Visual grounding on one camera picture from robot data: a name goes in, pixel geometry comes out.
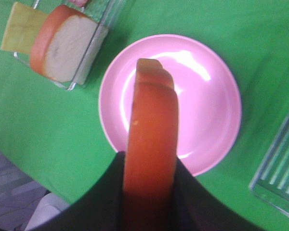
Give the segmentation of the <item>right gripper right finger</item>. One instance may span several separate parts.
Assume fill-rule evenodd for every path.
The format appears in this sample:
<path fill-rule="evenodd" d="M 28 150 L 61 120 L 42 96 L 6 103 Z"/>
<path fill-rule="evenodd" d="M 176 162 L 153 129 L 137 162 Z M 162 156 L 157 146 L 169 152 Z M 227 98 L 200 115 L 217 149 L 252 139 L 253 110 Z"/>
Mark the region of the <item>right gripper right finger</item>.
<path fill-rule="evenodd" d="M 208 192 L 177 160 L 172 191 L 174 231 L 259 231 Z"/>

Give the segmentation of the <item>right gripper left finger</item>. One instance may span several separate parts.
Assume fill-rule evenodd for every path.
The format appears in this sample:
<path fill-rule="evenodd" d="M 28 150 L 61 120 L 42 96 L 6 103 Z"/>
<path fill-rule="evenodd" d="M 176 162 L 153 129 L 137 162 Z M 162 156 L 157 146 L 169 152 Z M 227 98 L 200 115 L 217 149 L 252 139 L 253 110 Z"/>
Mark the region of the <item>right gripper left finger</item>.
<path fill-rule="evenodd" d="M 75 203 L 35 231 L 119 231 L 125 153 L 116 153 L 100 179 Z"/>

